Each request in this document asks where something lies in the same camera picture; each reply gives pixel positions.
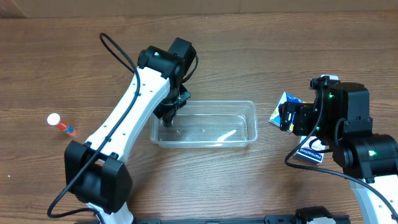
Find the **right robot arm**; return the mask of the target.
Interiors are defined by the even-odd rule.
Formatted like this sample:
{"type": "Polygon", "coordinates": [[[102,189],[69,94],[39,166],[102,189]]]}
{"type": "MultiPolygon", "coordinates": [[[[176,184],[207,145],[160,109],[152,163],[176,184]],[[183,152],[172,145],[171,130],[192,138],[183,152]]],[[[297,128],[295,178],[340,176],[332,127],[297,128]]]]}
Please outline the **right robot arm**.
{"type": "Polygon", "coordinates": [[[304,141],[316,137],[343,170],[293,164],[288,158],[285,164],[349,180],[365,223],[397,223],[397,141],[373,133],[368,89],[333,75],[311,79],[310,89],[315,91],[313,103],[278,106],[280,130],[304,141]]]}

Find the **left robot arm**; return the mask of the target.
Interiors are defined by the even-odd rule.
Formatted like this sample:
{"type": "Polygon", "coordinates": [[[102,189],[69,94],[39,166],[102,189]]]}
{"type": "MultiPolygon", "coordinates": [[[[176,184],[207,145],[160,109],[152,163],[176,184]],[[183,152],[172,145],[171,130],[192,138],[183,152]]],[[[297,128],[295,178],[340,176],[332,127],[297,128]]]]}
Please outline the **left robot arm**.
{"type": "Polygon", "coordinates": [[[170,127],[190,98],[184,87],[198,65],[192,43],[177,37],[168,50],[150,46],[134,63],[120,62],[134,77],[106,121],[84,143],[72,141],[64,153],[67,192],[85,203],[97,223],[132,223],[127,207],[132,179],[126,164],[134,142],[151,115],[170,127]]]}

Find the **white blue Hansaplast box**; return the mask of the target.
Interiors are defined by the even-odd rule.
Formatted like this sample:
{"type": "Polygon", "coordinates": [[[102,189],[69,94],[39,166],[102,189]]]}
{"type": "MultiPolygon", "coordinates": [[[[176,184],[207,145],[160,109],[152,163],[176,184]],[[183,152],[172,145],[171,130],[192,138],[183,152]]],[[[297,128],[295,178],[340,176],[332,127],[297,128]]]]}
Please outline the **white blue Hansaplast box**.
{"type": "Polygon", "coordinates": [[[326,147],[321,144],[315,136],[311,136],[300,149],[294,154],[294,157],[311,162],[313,164],[320,164],[323,162],[324,151],[326,147]]]}

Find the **orange tube white cap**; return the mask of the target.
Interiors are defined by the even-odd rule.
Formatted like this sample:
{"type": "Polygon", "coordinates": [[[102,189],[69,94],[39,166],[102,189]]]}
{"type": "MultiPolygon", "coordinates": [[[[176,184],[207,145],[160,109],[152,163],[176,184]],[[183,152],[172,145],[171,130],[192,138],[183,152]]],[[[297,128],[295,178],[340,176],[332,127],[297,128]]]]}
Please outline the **orange tube white cap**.
{"type": "Polygon", "coordinates": [[[59,130],[63,131],[65,134],[75,137],[78,134],[77,129],[72,125],[64,121],[58,113],[52,113],[47,116],[47,123],[51,126],[55,126],[59,130]]]}

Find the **blue yellow VapoDrops box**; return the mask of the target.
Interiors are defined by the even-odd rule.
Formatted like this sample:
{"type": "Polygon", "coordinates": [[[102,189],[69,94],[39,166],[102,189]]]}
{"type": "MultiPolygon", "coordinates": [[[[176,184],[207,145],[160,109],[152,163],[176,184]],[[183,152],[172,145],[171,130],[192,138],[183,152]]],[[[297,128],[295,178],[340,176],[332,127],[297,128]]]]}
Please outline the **blue yellow VapoDrops box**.
{"type": "Polygon", "coordinates": [[[268,122],[281,130],[292,133],[294,130],[295,106],[305,103],[293,95],[283,92],[268,122]]]}

